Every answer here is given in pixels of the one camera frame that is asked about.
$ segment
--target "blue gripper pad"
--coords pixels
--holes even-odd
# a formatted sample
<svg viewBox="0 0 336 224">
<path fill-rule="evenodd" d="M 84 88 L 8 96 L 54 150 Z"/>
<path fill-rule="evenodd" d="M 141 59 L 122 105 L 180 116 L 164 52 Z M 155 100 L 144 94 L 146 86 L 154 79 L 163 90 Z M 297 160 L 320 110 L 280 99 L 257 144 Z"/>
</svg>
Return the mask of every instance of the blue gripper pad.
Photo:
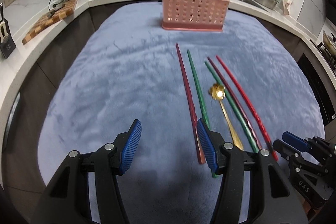
<svg viewBox="0 0 336 224">
<path fill-rule="evenodd" d="M 134 153 L 137 150 L 141 137 L 141 122 L 137 121 L 121 153 L 121 163 L 119 170 L 122 174 L 131 167 Z"/>
<path fill-rule="evenodd" d="M 282 134 L 282 140 L 285 143 L 288 143 L 289 145 L 293 146 L 300 152 L 309 152 L 308 144 L 302 140 L 300 137 L 286 131 Z"/>
<path fill-rule="evenodd" d="M 218 170 L 216 150 L 208 136 L 208 133 L 201 119 L 197 121 L 197 134 L 204 152 L 205 159 L 207 160 L 207 164 L 211 171 L 216 173 L 216 171 Z"/>
</svg>

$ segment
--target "white countertop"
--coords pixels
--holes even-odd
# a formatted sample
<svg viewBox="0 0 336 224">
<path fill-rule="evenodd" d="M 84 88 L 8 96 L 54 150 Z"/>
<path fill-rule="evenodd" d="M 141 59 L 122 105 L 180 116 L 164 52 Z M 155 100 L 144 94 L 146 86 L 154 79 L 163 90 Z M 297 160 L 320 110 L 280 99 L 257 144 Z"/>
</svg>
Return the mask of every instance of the white countertop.
<svg viewBox="0 0 336 224">
<path fill-rule="evenodd" d="M 71 21 L 73 21 L 89 7 L 121 1 L 130 0 L 78 0 L 75 13 L 73 15 L 47 28 L 36 37 L 34 37 L 31 41 L 29 41 L 26 45 L 22 44 L 22 39 L 24 38 L 28 30 L 32 27 L 32 25 L 34 25 L 34 23 L 40 18 L 40 16 L 45 13 L 45 10 L 41 11 L 39 14 L 33 17 L 29 22 L 21 27 L 18 32 L 16 32 L 16 34 L 13 36 L 13 39 L 16 43 L 16 49 L 13 51 L 8 59 L 3 59 L 2 57 L 0 57 L 0 143 L 3 142 L 7 119 L 15 97 L 19 92 L 21 84 L 31 67 L 34 65 L 34 63 L 37 61 L 37 59 L 46 49 L 46 47 Z M 261 18 L 300 37 L 308 45 L 308 47 L 323 65 L 325 71 L 331 79 L 331 82 L 334 85 L 334 88 L 336 89 L 335 75 L 333 74 L 332 70 L 330 69 L 323 56 L 316 49 L 314 44 L 310 42 L 310 39 L 316 41 L 316 37 L 314 37 L 308 30 L 306 30 L 299 23 L 294 21 L 291 17 L 284 16 L 279 10 L 276 11 L 265 8 L 268 11 L 266 12 L 260 8 L 254 7 L 238 0 L 231 0 L 229 4 L 229 9 L 237 10 Z"/>
</svg>

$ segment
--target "stainless steel basin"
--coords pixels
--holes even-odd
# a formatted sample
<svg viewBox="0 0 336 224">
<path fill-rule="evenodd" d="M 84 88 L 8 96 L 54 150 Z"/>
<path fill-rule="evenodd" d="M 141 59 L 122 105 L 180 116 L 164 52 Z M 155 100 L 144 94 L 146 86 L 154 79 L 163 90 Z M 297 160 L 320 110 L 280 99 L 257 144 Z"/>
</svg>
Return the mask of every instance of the stainless steel basin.
<svg viewBox="0 0 336 224">
<path fill-rule="evenodd" d="M 263 9 L 264 11 L 268 12 L 266 9 L 264 9 L 261 5 L 259 5 L 258 3 L 256 3 L 254 0 L 240 0 L 242 2 L 248 3 L 250 5 L 253 5 L 257 8 Z"/>
</svg>

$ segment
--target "silver bolt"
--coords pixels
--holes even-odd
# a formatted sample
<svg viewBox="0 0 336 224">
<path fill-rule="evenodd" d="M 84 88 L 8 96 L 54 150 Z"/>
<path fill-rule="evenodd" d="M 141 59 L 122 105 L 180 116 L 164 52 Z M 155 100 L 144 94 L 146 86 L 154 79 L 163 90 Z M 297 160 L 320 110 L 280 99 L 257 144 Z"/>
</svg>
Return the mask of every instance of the silver bolt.
<svg viewBox="0 0 336 224">
<path fill-rule="evenodd" d="M 225 147 L 226 149 L 232 149 L 232 148 L 233 148 L 233 144 L 232 144 L 232 143 L 225 143 L 225 144 L 224 144 L 224 147 Z"/>
<path fill-rule="evenodd" d="M 261 149 L 260 150 L 260 154 L 262 154 L 263 156 L 267 157 L 269 155 L 269 152 L 267 149 Z"/>
<path fill-rule="evenodd" d="M 114 145 L 113 145 L 113 143 L 107 143 L 107 144 L 104 146 L 104 148 L 105 148 L 106 150 L 112 150 L 112 149 L 114 148 Z"/>
<path fill-rule="evenodd" d="M 70 153 L 69 153 L 69 156 L 71 157 L 71 158 L 74 158 L 74 157 L 76 157 L 78 155 L 78 152 L 76 151 L 76 150 L 73 150 L 73 151 L 71 151 Z"/>
</svg>

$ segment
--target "perforated plastic basket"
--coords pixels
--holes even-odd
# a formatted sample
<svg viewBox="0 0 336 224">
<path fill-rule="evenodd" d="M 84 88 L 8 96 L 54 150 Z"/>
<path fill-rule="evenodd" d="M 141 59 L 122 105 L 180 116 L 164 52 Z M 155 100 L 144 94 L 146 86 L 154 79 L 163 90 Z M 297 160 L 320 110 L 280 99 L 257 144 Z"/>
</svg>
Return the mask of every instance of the perforated plastic basket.
<svg viewBox="0 0 336 224">
<path fill-rule="evenodd" d="M 163 0 L 167 30 L 221 31 L 230 0 Z"/>
</svg>

